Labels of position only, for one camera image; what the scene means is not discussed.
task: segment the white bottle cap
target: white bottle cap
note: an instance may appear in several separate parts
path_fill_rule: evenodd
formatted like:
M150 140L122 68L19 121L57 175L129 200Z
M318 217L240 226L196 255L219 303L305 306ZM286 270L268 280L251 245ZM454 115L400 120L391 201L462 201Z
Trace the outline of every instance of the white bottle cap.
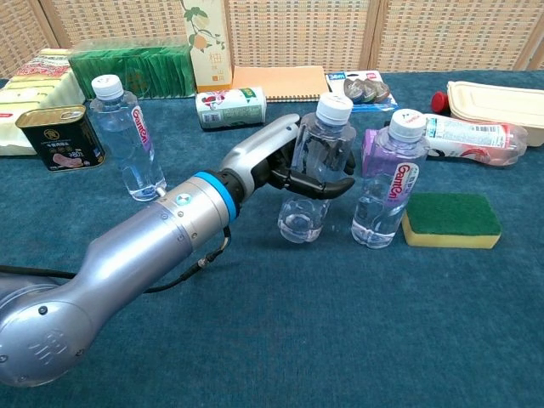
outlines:
M91 86L98 99L112 100L123 95L121 80L117 75L101 75L91 81Z
M344 95L332 92L323 93L317 103L315 114L327 125L344 125L348 122L354 103Z
M427 118L417 110L399 109L391 117L389 136L401 142L417 142L425 132Z

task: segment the pink bottle label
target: pink bottle label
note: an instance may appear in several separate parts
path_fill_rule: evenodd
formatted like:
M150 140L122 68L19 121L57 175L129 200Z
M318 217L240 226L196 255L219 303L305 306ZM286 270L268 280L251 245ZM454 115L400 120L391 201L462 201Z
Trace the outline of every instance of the pink bottle label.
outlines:
M402 202L411 192L419 175L417 164L399 163L389 186L388 201Z
M139 106L135 106L133 108L132 117L134 125L136 125L136 128L138 129L139 139L142 141L144 150L150 151L151 137L149 132L147 131L147 127L145 126L144 115L142 114L142 110L139 108Z

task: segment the red bottle cap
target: red bottle cap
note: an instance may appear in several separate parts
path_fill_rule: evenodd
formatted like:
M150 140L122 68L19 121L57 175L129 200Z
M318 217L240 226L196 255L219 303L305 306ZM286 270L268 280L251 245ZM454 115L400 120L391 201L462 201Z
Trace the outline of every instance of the red bottle cap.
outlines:
M444 113L450 110L448 95L442 91L438 91L431 99L431 109L434 113Z

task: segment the wicker screen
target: wicker screen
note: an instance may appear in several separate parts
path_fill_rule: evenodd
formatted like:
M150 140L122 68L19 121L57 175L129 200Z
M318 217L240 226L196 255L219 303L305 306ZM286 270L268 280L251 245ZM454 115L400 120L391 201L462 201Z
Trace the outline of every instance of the wicker screen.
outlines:
M543 10L544 0L390 0L377 69L511 70Z
M369 1L229 0L234 63L356 70Z
M86 38L184 35L179 0L47 0L71 45Z
M0 78L10 78L48 41L26 0L0 0Z

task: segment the silver arm segment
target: silver arm segment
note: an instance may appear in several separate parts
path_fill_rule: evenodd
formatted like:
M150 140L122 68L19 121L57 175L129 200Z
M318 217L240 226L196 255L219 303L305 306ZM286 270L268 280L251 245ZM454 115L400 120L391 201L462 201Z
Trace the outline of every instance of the silver arm segment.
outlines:
M252 167L296 138L297 120L281 117L225 157L221 168L237 174L244 200L255 190ZM197 174L92 241L64 285L0 274L0 382L32 387L70 370L108 319L232 221L231 201Z

